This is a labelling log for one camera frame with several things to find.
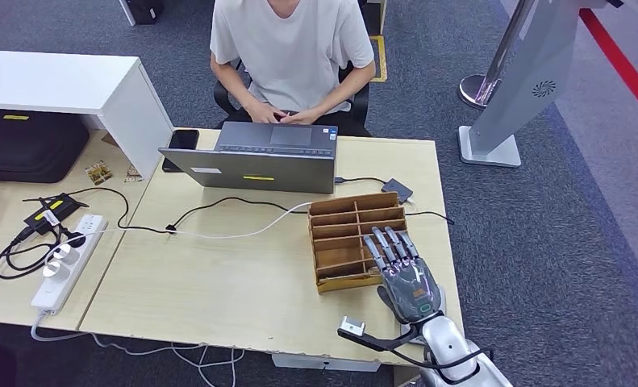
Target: laptop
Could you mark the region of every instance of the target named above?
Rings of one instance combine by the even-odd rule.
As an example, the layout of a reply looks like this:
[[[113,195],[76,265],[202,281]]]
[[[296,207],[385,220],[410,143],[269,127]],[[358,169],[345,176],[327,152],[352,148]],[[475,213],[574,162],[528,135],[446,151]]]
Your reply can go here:
[[[159,151],[205,187],[332,194],[336,143],[337,127],[227,122],[213,151]]]

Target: black adapter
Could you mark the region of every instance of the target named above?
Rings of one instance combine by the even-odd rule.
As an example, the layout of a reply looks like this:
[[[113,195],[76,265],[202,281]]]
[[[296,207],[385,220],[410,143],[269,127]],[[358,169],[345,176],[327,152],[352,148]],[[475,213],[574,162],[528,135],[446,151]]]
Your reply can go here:
[[[404,184],[395,179],[390,179],[390,181],[386,182],[382,188],[382,192],[396,192],[399,204],[404,204],[404,202],[414,194],[414,191],[408,189]]]
[[[62,222],[68,216],[74,213],[74,211],[78,210],[79,207],[84,206],[83,203],[77,202],[72,199],[68,194],[63,193],[56,198],[53,198],[48,203],[48,208],[41,207],[40,210],[37,210],[35,213],[31,214],[28,218],[24,219],[24,222],[29,226],[33,231],[38,232],[40,235],[45,235],[47,232],[52,230],[52,225],[45,218],[44,212],[46,210],[52,211],[57,220]]]

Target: wooden organizer box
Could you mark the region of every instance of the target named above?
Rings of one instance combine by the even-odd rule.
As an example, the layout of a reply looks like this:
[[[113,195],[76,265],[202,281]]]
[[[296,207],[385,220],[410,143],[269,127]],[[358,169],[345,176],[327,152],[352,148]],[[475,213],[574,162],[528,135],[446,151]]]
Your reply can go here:
[[[397,194],[375,193],[311,203],[309,234],[319,293],[377,285],[381,276],[363,235],[386,226],[406,231]]]

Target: white t-shirt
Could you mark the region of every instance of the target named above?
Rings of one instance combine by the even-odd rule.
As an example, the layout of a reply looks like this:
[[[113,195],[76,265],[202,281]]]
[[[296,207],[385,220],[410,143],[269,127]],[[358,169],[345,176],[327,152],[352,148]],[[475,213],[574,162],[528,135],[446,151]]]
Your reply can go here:
[[[220,65],[243,61],[257,99],[294,111],[321,103],[339,84],[338,67],[373,60],[357,0],[299,0],[287,19],[267,0],[216,0],[210,49]]]

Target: yellow tape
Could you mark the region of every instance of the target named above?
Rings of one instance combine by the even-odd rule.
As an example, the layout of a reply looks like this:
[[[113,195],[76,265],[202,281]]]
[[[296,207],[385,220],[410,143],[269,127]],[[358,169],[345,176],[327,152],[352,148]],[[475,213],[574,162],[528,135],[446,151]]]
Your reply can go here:
[[[375,40],[378,43],[378,64],[380,65],[380,77],[376,77],[371,82],[384,82],[387,81],[387,63],[385,59],[385,39],[382,35],[370,36],[371,40]]]
[[[264,180],[264,181],[274,181],[275,177],[266,177],[266,176],[245,176],[243,175],[243,179],[246,180]]]
[[[52,206],[50,206],[50,209],[51,209],[51,210],[55,210],[55,209],[56,209],[57,207],[59,207],[59,206],[60,206],[60,204],[62,204],[62,203],[63,203],[63,202],[62,202],[61,200],[58,200],[57,202],[54,202],[54,203],[52,204]]]
[[[60,204],[62,204],[63,202],[61,200],[58,200],[57,202],[54,202],[51,206],[50,209],[51,210],[55,210],[57,207],[60,206]],[[35,221],[39,221],[43,218],[43,213],[41,212],[40,214],[36,215],[36,217],[34,218]]]
[[[18,119],[20,121],[26,121],[29,119],[28,115],[11,115],[11,114],[6,114],[2,116],[3,119]]]

